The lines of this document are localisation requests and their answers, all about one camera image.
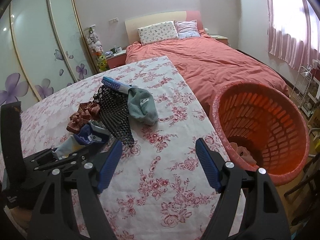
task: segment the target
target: bedside table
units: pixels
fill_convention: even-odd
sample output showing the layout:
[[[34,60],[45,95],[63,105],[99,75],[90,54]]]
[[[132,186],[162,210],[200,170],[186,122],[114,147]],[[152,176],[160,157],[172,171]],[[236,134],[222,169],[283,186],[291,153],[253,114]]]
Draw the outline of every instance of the bedside table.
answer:
[[[221,35],[210,35],[211,38],[216,39],[217,41],[222,42],[223,44],[229,45],[229,38],[221,36]]]
[[[125,60],[127,58],[127,51],[124,49],[123,51],[113,54],[112,57],[107,58],[107,63],[109,68],[115,68],[125,65]]]

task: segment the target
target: sheer curtain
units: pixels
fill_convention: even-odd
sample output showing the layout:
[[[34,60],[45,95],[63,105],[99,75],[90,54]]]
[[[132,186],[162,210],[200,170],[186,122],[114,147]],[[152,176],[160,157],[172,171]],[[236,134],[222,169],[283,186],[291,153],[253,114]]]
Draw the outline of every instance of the sheer curtain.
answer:
[[[292,68],[319,59],[319,19],[307,0],[268,0],[268,52]]]

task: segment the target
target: wall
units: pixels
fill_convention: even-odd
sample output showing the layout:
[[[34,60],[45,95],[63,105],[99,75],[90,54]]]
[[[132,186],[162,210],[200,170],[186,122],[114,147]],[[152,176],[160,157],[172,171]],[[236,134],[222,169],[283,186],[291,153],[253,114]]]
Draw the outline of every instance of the wall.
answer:
[[[267,0],[241,0],[239,50],[261,60],[294,84],[298,71],[268,53]]]
[[[105,50],[114,45],[129,45],[124,21],[160,12],[199,10],[204,26],[212,34],[229,38],[232,47],[238,46],[239,0],[75,0],[83,28],[96,24]],[[119,18],[118,23],[109,20]]]

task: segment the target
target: headboard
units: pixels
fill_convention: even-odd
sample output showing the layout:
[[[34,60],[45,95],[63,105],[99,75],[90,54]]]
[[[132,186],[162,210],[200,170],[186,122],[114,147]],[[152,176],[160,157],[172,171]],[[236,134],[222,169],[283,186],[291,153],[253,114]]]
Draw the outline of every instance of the headboard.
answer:
[[[197,20],[198,30],[203,29],[201,15],[199,11],[178,11],[178,12],[166,12],[147,15],[131,20],[126,20],[125,28],[127,29],[127,35],[129,43],[133,44],[135,41],[140,41],[138,28],[148,25],[167,22],[167,21],[192,21]]]

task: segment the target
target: screw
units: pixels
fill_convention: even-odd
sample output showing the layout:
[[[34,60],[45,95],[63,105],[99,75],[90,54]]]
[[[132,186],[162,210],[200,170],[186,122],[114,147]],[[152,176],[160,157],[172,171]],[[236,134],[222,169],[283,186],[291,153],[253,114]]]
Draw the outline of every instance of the screw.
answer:
[[[226,167],[232,169],[235,166],[233,162],[226,162]]]
[[[84,168],[85,169],[91,169],[93,167],[93,164],[92,163],[86,163],[85,165],[84,165]]]
[[[266,169],[264,169],[264,168],[259,168],[258,171],[259,171],[260,174],[266,174],[267,173]]]
[[[60,173],[60,170],[59,169],[54,169],[53,171],[52,171],[52,174],[53,175],[58,175]]]

